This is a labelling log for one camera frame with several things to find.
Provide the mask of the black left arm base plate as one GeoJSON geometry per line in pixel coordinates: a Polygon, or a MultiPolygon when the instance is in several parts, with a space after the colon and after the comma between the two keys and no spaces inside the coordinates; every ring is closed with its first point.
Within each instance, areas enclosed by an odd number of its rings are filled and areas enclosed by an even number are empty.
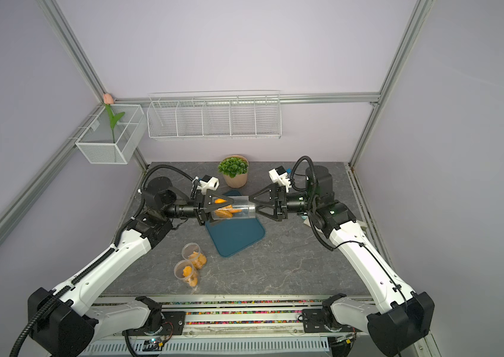
{"type": "Polygon", "coordinates": [[[130,336],[180,336],[185,326],[186,312],[162,310],[152,314],[139,328],[128,330],[130,336]]]}

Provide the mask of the green plant in pot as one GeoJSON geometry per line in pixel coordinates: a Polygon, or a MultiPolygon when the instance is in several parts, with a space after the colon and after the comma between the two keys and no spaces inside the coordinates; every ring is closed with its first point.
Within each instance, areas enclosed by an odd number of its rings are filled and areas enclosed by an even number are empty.
{"type": "Polygon", "coordinates": [[[243,156],[230,156],[218,165],[226,184],[232,188],[244,187],[247,183],[249,162],[243,156]]]}

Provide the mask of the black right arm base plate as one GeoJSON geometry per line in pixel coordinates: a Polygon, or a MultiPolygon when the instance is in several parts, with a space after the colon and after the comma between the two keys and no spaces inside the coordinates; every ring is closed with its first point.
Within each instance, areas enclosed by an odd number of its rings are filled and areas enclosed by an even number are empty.
{"type": "Polygon", "coordinates": [[[304,309],[297,318],[305,333],[357,333],[350,325],[342,325],[323,309],[304,309]]]}

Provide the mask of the white mesh wall basket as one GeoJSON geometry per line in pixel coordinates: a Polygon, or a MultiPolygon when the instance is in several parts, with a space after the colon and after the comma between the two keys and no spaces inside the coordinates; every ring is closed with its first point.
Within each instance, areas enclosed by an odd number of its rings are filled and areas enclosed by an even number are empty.
{"type": "Polygon", "coordinates": [[[146,114],[140,105],[114,104],[112,109],[115,113],[125,113],[115,126],[115,144],[105,107],[95,114],[76,140],[78,149],[93,165],[128,164],[147,131],[146,114]]]}

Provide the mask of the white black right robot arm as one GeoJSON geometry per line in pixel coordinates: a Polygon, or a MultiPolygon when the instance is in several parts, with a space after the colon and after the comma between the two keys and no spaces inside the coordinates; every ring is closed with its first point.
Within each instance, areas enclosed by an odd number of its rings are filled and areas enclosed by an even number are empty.
{"type": "Polygon", "coordinates": [[[318,242],[348,260],[373,299],[366,304],[336,294],[323,301],[319,318],[303,313],[301,319],[331,332],[351,327],[366,333],[385,356],[400,356],[426,337],[433,299],[417,293],[378,253],[353,212],[336,199],[329,170],[302,156],[290,171],[278,167],[269,175],[271,184],[249,198],[256,212],[277,222],[290,213],[307,217],[318,242]]]}

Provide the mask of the clear cookie jar front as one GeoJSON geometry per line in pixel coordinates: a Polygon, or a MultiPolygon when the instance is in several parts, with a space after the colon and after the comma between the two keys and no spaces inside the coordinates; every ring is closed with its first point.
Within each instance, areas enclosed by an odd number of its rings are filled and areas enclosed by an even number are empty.
{"type": "Polygon", "coordinates": [[[182,260],[175,265],[174,276],[191,288],[198,285],[198,269],[189,260],[182,260]]]}

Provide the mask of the pink artificial tulip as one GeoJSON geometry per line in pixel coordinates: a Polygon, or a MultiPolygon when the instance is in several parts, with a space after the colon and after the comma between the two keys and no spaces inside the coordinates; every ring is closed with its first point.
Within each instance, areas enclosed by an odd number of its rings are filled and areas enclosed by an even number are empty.
{"type": "Polygon", "coordinates": [[[124,112],[115,113],[113,111],[112,105],[114,105],[114,99],[108,93],[105,93],[103,95],[103,103],[104,103],[104,107],[105,107],[105,110],[107,112],[107,115],[109,117],[109,126],[110,126],[110,129],[112,131],[112,141],[115,144],[116,143],[116,138],[115,138],[115,133],[114,133],[115,126],[123,118],[123,116],[125,115],[125,113],[124,112]]]}

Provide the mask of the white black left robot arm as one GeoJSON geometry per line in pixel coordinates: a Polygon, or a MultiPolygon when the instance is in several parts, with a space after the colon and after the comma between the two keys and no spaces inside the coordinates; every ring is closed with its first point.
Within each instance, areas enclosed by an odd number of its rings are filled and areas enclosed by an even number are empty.
{"type": "Polygon", "coordinates": [[[108,310],[93,304],[128,267],[176,230],[175,219],[196,219],[203,225],[233,205],[234,199],[218,194],[217,187],[215,177],[191,177],[172,165],[149,168],[137,189],[140,205],[110,246],[66,281],[29,297],[28,322],[10,355],[18,356],[27,338],[52,356],[78,356],[91,342],[114,333],[141,329],[160,334],[168,322],[161,304],[149,297],[108,310]]]}

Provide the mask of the teal plastic tray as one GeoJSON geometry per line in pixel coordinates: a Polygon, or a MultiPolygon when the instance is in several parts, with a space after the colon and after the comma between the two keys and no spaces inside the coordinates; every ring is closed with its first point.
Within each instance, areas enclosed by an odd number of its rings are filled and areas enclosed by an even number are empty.
{"type": "Polygon", "coordinates": [[[205,227],[217,252],[222,257],[231,257],[262,240],[265,236],[265,229],[256,218],[255,208],[244,203],[243,196],[238,190],[229,190],[225,196],[235,196],[236,202],[243,204],[243,211],[234,214],[233,218],[213,223],[206,222],[205,227]]]}

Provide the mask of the clear cookie jar back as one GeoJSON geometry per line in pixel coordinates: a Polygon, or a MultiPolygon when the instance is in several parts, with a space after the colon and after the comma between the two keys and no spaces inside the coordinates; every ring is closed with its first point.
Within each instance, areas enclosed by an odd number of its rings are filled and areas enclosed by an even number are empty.
{"type": "Polygon", "coordinates": [[[185,245],[181,251],[183,259],[189,260],[196,269],[202,269],[207,264],[207,257],[201,251],[200,245],[191,242],[185,245]]]}

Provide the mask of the clear cookie jar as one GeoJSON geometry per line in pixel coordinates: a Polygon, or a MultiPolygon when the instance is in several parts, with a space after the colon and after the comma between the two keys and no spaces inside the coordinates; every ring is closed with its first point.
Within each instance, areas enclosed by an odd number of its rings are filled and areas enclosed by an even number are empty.
{"type": "Polygon", "coordinates": [[[191,288],[198,285],[198,269],[189,260],[182,260],[175,265],[174,276],[191,288]]]}
{"type": "Polygon", "coordinates": [[[234,203],[232,205],[219,208],[224,210],[230,210],[230,209],[238,210],[238,214],[235,214],[235,217],[230,220],[247,220],[255,218],[253,212],[250,212],[249,208],[250,205],[254,203],[249,201],[248,196],[232,196],[232,198],[234,198],[234,203]]]}
{"type": "Polygon", "coordinates": [[[201,251],[200,245],[191,242],[185,245],[181,251],[183,259],[189,260],[196,269],[202,269],[207,264],[207,257],[201,251]]]}

